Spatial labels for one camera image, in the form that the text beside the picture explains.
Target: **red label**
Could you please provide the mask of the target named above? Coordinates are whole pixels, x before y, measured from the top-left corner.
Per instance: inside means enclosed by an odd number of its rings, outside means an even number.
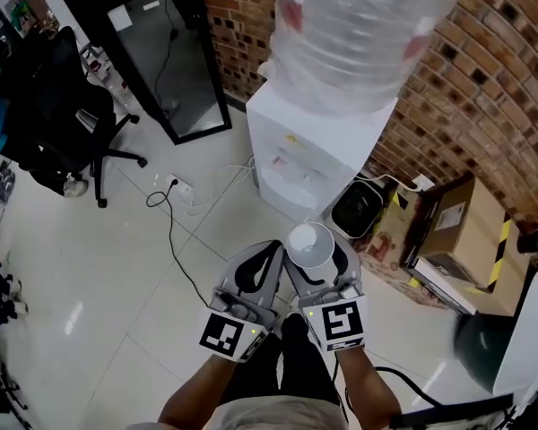
[[[430,43],[430,35],[418,35],[412,37],[409,41],[409,45],[404,50],[403,59],[406,61],[411,57],[416,57],[420,54]]]
[[[295,0],[279,0],[282,18],[297,32],[301,32],[303,27],[303,6]]]

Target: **wall socket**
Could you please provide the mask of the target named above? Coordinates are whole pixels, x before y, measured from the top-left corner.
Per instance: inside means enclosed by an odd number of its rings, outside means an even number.
[[[423,174],[417,176],[414,180],[412,180],[412,182],[415,183],[421,189],[421,191],[427,191],[434,186],[434,182]]]

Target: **office chair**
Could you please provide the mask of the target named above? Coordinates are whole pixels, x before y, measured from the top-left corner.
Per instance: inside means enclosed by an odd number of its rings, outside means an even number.
[[[0,96],[10,101],[4,122],[6,135],[27,139],[54,155],[52,170],[72,173],[91,167],[98,207],[101,197],[103,158],[133,159],[143,168],[147,160],[109,145],[124,125],[139,122],[126,115],[117,123],[111,94],[88,82],[72,29],[64,27],[53,40],[31,34],[2,62]],[[96,118],[90,132],[76,117]]]

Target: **black cable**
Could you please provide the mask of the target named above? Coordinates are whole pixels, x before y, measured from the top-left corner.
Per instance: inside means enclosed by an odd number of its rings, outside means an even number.
[[[406,385],[408,385],[411,389],[413,389],[417,395],[419,395],[423,400],[425,400],[427,403],[430,403],[434,407],[442,406],[442,403],[439,403],[435,399],[431,398],[429,395],[427,395],[421,387],[419,387],[416,383],[414,383],[407,375],[401,373],[400,371],[393,369],[393,368],[387,368],[385,366],[375,366],[375,369],[379,372],[387,372],[396,374],[398,377],[400,377],[403,381],[406,382]]]
[[[181,269],[181,271],[185,274],[185,276],[187,277],[187,280],[189,280],[191,282],[191,285],[194,286],[194,290],[195,290],[196,294],[199,296],[199,299],[201,299],[205,305],[208,305],[205,302],[204,297],[202,297],[201,293],[199,293],[199,290],[197,289],[197,285],[195,284],[194,280],[191,277],[189,277],[186,270],[183,268],[183,266],[179,262],[179,260],[178,260],[178,258],[176,256],[174,247],[173,247],[173,240],[171,239],[171,233],[173,232],[173,207],[171,207],[171,202],[169,202],[168,196],[169,196],[169,192],[171,191],[171,188],[173,188],[175,185],[178,184],[177,181],[178,180],[173,180],[173,182],[171,182],[171,185],[169,185],[168,191],[166,193],[164,193],[163,191],[154,191],[153,193],[151,193],[145,199],[145,205],[147,207],[149,207],[150,209],[152,209],[153,207],[157,207],[159,205],[162,205],[164,202],[166,202],[168,204],[168,206],[169,206],[169,246],[171,247],[171,254],[173,255],[173,259],[178,264],[179,269]],[[161,194],[163,196],[163,199],[161,201],[159,201],[159,202],[150,204],[150,199],[156,194]]]
[[[514,416],[515,412],[516,407],[513,407],[510,412],[506,412],[506,410],[504,409],[504,420],[500,422],[497,426],[495,426],[493,430],[500,430],[500,428],[505,426],[508,422],[512,421],[512,416]]]
[[[171,42],[175,39],[175,37],[172,34],[175,33],[177,35],[177,32],[178,32],[178,30],[176,29],[175,24],[173,23],[173,21],[171,20],[171,17],[169,16],[168,0],[163,0],[163,2],[164,2],[163,10],[165,11],[165,14],[168,16],[169,23],[171,24],[171,32],[169,33],[169,39],[168,39],[168,54],[165,56],[165,59],[163,59],[163,64],[161,65],[161,68],[158,71],[157,76],[155,77],[155,82],[153,82],[153,92],[155,93],[155,96],[158,99],[158,103],[160,105],[160,108],[161,108],[161,95],[160,95],[160,93],[158,91],[158,82],[160,81],[161,74],[165,70],[165,67],[166,67],[166,65],[168,64],[168,61],[169,61],[169,56],[171,55]]]
[[[400,377],[403,381],[406,382],[406,384],[413,389],[423,400],[427,401],[429,404],[431,404],[434,407],[443,406],[442,403],[439,403],[438,401],[431,398],[429,395],[427,395],[416,383],[414,383],[407,375],[404,373],[401,373],[400,371],[393,369],[393,368],[387,368],[385,366],[375,366],[375,369],[379,372],[386,372],[386,373],[392,373],[396,374],[398,377]],[[339,360],[335,358],[335,364],[334,364],[334,370],[333,370],[333,382],[337,377],[337,373],[339,371]],[[355,411],[352,409],[351,399],[349,398],[349,391],[347,388],[344,388],[344,400],[347,403],[347,407],[351,411],[352,414],[355,413]],[[341,400],[341,397],[339,396],[339,401],[341,402],[341,406],[343,408],[343,414],[345,415],[345,419],[347,418],[347,413],[344,410],[343,401]]]

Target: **power strip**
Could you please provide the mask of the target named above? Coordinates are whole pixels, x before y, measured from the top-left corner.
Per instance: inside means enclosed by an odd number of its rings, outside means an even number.
[[[174,174],[169,174],[166,176],[165,183],[168,189],[173,185],[170,191],[175,191],[179,199],[181,199],[184,204],[188,205],[189,207],[194,205],[195,196],[193,186],[184,182],[181,178]]]

